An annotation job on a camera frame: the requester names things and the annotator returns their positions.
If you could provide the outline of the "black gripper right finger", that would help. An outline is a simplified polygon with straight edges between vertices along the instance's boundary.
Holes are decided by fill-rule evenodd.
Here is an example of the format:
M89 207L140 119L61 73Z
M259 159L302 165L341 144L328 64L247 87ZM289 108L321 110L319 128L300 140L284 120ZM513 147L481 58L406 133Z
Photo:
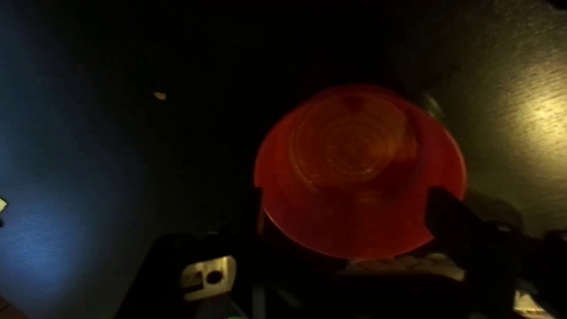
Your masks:
M567 239L557 229L543 239L505 222L475 214L445 188L427 193L426 225L447 255L465 269L470 315L516 319L520 287L555 319L567 317Z

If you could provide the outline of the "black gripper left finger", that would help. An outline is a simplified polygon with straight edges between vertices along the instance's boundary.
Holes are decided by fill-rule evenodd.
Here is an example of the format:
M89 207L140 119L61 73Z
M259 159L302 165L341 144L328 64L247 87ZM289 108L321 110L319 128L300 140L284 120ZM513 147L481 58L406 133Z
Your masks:
M114 319L264 319L256 255L243 234L162 236Z

